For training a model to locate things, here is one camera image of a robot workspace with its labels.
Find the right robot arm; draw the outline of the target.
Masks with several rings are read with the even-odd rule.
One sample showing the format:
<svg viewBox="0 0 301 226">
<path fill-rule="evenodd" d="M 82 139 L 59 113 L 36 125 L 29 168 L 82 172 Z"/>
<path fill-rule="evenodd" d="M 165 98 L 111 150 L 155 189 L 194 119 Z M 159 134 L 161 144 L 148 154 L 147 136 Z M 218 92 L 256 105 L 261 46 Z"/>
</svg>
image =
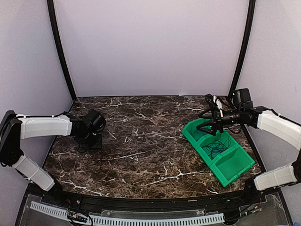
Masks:
<svg viewBox="0 0 301 226">
<path fill-rule="evenodd" d="M 226 126 L 247 125 L 266 131 L 300 151 L 300 124 L 282 116 L 272 108 L 254 107 L 249 89 L 237 89 L 230 92 L 232 105 L 228 111 L 223 110 L 223 102 L 211 94 L 207 94 L 205 100 L 209 108 L 198 116 L 207 121 L 199 124 L 196 127 L 197 130 L 214 136 L 216 132 L 222 132 Z M 300 183 L 300 181 L 301 157 L 298 156 L 293 163 L 246 180 L 244 190 L 240 193 L 240 200 L 244 204 L 250 204 L 259 199 L 260 195 L 268 189 L 291 186 Z"/>
</svg>

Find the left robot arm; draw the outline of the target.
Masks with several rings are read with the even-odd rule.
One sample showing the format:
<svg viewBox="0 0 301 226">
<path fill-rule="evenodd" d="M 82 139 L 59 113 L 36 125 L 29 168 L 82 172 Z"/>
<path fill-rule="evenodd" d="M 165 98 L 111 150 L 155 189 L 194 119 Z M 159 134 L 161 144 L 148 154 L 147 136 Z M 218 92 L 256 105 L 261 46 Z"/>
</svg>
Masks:
<svg viewBox="0 0 301 226">
<path fill-rule="evenodd" d="M 0 123 L 0 164 L 12 167 L 43 191 L 56 205 L 66 202 L 60 184 L 21 149 L 21 141 L 35 137 L 70 136 L 79 145 L 93 147 L 102 140 L 106 119 L 97 110 L 77 117 L 63 112 L 58 115 L 22 115 L 7 111 Z"/>
</svg>

